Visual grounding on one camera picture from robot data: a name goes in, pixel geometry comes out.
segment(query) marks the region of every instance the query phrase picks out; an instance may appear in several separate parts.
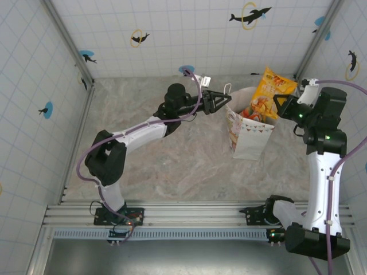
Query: hoop sticker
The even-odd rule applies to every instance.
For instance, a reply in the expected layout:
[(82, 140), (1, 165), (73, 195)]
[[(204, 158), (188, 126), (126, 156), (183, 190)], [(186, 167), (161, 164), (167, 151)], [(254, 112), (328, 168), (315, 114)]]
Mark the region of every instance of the hoop sticker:
[[(140, 36), (138, 36), (138, 37), (134, 37), (134, 35), (135, 35), (135, 33), (140, 33)], [(140, 44), (142, 43), (142, 42), (144, 42), (145, 41), (145, 39), (147, 39), (147, 37), (149, 36), (149, 34), (148, 33), (145, 33), (145, 36), (143, 36), (143, 31), (142, 30), (140, 30), (140, 29), (136, 29), (136, 30), (134, 30), (134, 32), (132, 33), (132, 35), (131, 35), (131, 38), (130, 38), (130, 45), (133, 47), (133, 48), (137, 48), (138, 46), (140, 46)]]

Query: marble floor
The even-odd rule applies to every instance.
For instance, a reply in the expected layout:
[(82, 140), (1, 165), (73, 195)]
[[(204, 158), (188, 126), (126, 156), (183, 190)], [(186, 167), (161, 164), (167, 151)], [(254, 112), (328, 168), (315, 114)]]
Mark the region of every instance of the marble floor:
[[(232, 91), (256, 87), (260, 78), (215, 76), (210, 89), (222, 91), (226, 83), (232, 83)], [(150, 117), (172, 83), (196, 93), (194, 83), (182, 76), (98, 79), (77, 158), (99, 131), (121, 131)], [(292, 133), (293, 127), (293, 122), (279, 119), (258, 161), (233, 159), (224, 110), (208, 116), (199, 113), (170, 136), (128, 155), (120, 179), (122, 194), (125, 199), (153, 201), (263, 200), (271, 194), (306, 200), (306, 146)], [(84, 165), (81, 173), (89, 175)], [(94, 185), (80, 180), (74, 167), (64, 199), (95, 198)]]

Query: chip bag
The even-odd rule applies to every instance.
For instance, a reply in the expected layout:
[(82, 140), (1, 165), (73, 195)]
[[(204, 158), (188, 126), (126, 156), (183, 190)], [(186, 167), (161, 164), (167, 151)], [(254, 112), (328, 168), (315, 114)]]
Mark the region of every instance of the chip bag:
[(285, 77), (276, 75), (269, 67), (265, 68), (263, 78), (251, 100), (251, 107), (264, 117), (277, 119), (274, 95), (290, 95), (297, 83)]

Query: white paper bag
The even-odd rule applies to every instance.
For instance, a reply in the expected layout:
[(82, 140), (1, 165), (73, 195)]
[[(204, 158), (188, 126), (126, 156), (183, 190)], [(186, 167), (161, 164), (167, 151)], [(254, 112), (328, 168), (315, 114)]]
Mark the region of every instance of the white paper bag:
[(238, 113), (250, 105), (255, 87), (231, 93), (232, 100), (225, 106), (229, 141), (235, 159), (258, 160), (274, 130), (276, 120), (266, 123), (246, 119)]

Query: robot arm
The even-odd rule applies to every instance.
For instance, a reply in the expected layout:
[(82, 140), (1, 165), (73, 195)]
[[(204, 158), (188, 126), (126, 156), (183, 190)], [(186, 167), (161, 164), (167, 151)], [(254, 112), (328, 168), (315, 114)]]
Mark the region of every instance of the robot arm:
[[(199, 77), (202, 87), (209, 85), (210, 79), (208, 79), (208, 77)], [(206, 115), (215, 113), (230, 100), (231, 97), (224, 93), (204, 90), (196, 112), (202, 111)], [(85, 165), (91, 175), (98, 178), (103, 197), (114, 211), (121, 210), (125, 205), (118, 180), (123, 174), (126, 155), (144, 144), (173, 133), (181, 125), (181, 121), (165, 123), (165, 120), (179, 119), (180, 116), (189, 114), (197, 101), (198, 96), (191, 97), (186, 93), (183, 85), (172, 84), (165, 95), (165, 102), (145, 122), (124, 131), (109, 133), (103, 130), (97, 134), (93, 145), (106, 138), (123, 134), (95, 148), (85, 159)]]
[[(276, 195), (271, 195), (262, 206), (249, 207), (241, 212), (246, 214), (247, 225), (282, 225), (284, 229), (278, 231), (284, 231), (283, 240), (288, 252), (326, 260), (327, 225), (331, 225), (332, 257), (343, 255), (350, 248), (350, 241), (342, 238), (338, 212), (342, 166), (333, 178), (329, 176), (335, 165), (346, 155), (346, 134), (337, 128), (346, 103), (346, 93), (329, 87), (318, 93), (318, 84), (315, 82), (307, 81), (300, 98), (291, 95), (274, 96), (278, 115), (296, 122), (296, 127), (304, 129), (302, 137), (307, 145), (311, 174), (306, 216), (296, 209), (292, 199)], [(330, 180), (333, 181), (331, 195)], [(327, 218), (329, 204), (330, 219)]]

